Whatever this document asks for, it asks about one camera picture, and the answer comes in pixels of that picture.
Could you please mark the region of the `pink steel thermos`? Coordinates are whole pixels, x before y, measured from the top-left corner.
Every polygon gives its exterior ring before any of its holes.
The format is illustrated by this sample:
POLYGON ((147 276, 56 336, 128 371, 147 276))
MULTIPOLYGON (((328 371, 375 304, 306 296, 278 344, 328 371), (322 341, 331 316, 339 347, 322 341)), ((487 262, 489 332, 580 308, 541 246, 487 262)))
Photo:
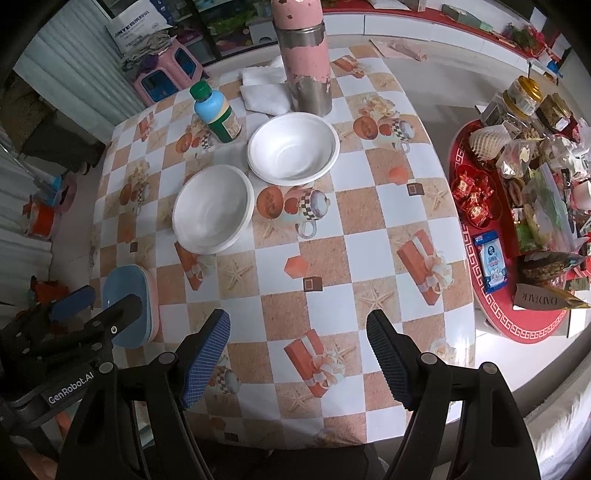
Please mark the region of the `pink steel thermos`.
POLYGON ((271 1, 270 11, 295 110, 325 117, 332 92, 322 2, 271 1))

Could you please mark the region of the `gold lid glass jar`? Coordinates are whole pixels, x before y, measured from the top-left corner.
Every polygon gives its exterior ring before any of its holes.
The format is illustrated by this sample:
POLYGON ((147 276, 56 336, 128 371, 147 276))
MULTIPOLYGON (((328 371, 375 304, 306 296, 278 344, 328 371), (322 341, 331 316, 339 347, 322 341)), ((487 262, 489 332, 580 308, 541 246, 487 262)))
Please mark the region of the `gold lid glass jar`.
POLYGON ((531 117, 541 102, 543 95, 536 81, 526 76, 519 76, 503 92, 507 106, 522 117, 531 117))

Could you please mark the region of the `pink square plate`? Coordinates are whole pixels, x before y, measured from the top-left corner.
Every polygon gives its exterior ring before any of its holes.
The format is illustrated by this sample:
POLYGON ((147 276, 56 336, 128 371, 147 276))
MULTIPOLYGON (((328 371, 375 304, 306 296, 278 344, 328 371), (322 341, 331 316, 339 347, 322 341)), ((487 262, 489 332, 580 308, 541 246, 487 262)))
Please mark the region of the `pink square plate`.
POLYGON ((160 329, 160 318, 159 318, 159 305, 158 305, 158 291, 157 291, 157 284, 154 277, 141 266, 138 266, 139 270, 142 272, 145 282, 146 282, 146 290, 147 290, 147 302, 150 321, 151 321, 151 331, 149 341, 153 341, 160 329))

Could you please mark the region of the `blue square plate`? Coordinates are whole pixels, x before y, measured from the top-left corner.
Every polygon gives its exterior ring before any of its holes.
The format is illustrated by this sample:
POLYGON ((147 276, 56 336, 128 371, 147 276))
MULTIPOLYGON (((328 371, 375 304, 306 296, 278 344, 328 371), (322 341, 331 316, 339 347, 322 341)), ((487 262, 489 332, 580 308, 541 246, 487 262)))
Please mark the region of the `blue square plate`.
POLYGON ((151 340, 155 329, 151 300, 148 275, 142 267, 124 265, 108 274, 102 287, 103 308, 116 305, 124 310, 114 345, 137 349, 151 340))

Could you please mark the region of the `pink plastic stool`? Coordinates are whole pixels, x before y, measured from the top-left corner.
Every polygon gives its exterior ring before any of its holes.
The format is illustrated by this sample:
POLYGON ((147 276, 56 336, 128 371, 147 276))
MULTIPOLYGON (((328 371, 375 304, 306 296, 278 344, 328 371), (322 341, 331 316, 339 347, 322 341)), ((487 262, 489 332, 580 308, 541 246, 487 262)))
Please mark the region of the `pink plastic stool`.
POLYGON ((197 83, 204 67, 184 45, 172 39, 169 46, 149 54, 141 63, 133 87, 151 106, 197 83))

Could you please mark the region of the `orange bucket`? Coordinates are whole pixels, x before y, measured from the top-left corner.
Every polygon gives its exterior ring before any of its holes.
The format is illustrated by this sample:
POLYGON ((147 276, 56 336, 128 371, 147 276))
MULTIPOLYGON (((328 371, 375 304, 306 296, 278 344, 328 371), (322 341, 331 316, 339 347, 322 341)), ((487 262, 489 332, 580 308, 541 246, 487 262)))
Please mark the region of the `orange bucket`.
POLYGON ((36 197, 29 197, 29 201, 22 207, 21 224, 24 235, 44 241, 51 240, 58 228, 60 213, 53 207, 46 205, 36 197))

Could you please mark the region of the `white foam wrapped fruit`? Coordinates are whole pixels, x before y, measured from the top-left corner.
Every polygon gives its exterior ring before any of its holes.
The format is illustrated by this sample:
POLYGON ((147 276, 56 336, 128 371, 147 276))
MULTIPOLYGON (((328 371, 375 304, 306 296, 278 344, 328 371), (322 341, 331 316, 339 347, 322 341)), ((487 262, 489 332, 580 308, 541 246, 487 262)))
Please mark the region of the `white foam wrapped fruit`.
POLYGON ((481 162, 496 158, 510 142, 511 135, 504 125, 483 127, 469 136, 469 146, 481 162))

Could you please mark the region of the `white bowl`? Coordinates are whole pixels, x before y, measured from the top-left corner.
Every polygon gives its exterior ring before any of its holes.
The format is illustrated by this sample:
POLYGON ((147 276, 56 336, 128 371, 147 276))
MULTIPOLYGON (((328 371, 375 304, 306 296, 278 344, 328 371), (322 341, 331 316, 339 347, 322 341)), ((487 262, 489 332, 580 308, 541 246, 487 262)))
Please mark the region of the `white bowl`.
POLYGON ((181 188, 172 211, 180 246, 199 255, 217 254, 238 241, 252 220, 252 182, 235 166, 214 165, 181 188))
POLYGON ((320 179, 335 165, 339 135, 317 115, 294 112, 270 119, 247 144, 249 168, 264 182, 298 186, 320 179))

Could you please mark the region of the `white printed bag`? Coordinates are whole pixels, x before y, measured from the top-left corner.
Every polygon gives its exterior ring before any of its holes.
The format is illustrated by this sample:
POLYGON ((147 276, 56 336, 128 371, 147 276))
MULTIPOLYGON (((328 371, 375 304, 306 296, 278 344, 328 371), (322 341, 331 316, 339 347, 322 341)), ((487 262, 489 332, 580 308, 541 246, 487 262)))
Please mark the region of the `white printed bag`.
POLYGON ((150 0, 139 0, 106 24, 106 30, 124 55, 144 38, 169 28, 166 18, 150 0))

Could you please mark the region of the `green cap drink bottle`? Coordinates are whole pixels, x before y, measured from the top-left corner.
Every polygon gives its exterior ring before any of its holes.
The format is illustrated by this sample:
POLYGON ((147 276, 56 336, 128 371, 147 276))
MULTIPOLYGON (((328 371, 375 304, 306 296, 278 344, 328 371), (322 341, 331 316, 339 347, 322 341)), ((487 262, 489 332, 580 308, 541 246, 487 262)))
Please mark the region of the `green cap drink bottle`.
POLYGON ((194 100, 195 114, 219 142, 229 143, 238 138, 242 126, 221 91, 200 80, 190 87, 189 93, 194 100))

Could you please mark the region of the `red round tray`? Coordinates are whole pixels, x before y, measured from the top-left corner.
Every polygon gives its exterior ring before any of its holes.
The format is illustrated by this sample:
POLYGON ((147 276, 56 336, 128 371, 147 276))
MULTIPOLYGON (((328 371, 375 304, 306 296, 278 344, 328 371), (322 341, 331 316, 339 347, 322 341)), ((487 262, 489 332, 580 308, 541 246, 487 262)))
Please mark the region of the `red round tray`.
POLYGON ((518 241, 508 198, 497 171, 481 166, 469 146, 470 135, 481 127, 480 120, 472 120, 463 126, 453 140, 449 153, 449 182, 452 187, 456 185, 458 175, 469 173, 476 176, 488 176, 489 183, 494 189, 491 199, 493 217, 483 228, 475 227, 469 221, 466 212, 459 211, 475 301, 487 321, 499 334, 521 344, 539 343, 553 335, 564 324, 568 312, 566 310, 532 311, 514 308, 514 295, 518 281, 516 263, 519 254, 518 241), (492 293, 485 291, 479 250, 474 245, 474 238, 488 231, 498 234, 507 269, 506 285, 492 293))

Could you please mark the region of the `brown box with lettering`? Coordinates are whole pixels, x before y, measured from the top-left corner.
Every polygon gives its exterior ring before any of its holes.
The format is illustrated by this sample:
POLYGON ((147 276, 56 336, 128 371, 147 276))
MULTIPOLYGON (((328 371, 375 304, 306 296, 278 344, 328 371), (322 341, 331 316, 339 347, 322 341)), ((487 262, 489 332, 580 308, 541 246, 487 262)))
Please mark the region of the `brown box with lettering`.
POLYGON ((532 311, 556 311, 579 308, 581 300, 570 292, 555 287, 519 283, 513 298, 514 305, 532 311))

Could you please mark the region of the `blue wet wipes pack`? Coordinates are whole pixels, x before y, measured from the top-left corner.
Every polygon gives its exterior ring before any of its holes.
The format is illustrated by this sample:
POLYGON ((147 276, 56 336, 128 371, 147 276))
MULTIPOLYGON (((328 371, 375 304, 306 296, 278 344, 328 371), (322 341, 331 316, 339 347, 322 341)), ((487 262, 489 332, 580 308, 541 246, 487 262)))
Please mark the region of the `blue wet wipes pack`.
POLYGON ((484 292, 492 294, 507 284, 507 267, 500 238, 496 231, 491 230, 477 235, 473 243, 479 255, 484 292))

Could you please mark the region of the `white folded cloth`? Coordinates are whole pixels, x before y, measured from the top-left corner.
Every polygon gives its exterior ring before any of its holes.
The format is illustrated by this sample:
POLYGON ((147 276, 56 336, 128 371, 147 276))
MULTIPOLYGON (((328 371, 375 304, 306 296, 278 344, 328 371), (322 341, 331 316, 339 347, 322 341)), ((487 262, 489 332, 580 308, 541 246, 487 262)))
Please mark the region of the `white folded cloth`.
POLYGON ((245 109, 269 116, 280 116, 293 111, 290 87, 283 59, 277 56, 266 66, 242 69, 239 87, 245 109))

